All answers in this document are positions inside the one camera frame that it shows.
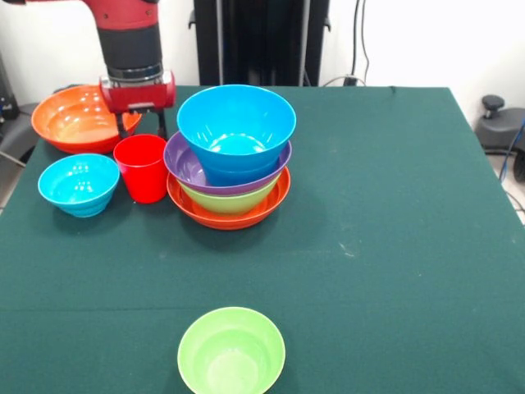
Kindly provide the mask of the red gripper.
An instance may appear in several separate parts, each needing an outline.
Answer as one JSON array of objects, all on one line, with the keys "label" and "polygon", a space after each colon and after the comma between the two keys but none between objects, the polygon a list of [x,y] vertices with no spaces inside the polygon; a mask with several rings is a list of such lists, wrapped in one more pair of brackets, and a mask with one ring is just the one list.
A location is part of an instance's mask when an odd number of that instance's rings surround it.
[{"label": "red gripper", "polygon": [[164,71],[152,80],[117,82],[103,77],[98,84],[103,100],[115,114],[118,135],[121,140],[130,134],[126,128],[127,112],[156,111],[158,136],[167,140],[167,124],[164,108],[174,105],[176,99],[175,78],[171,71]]}]

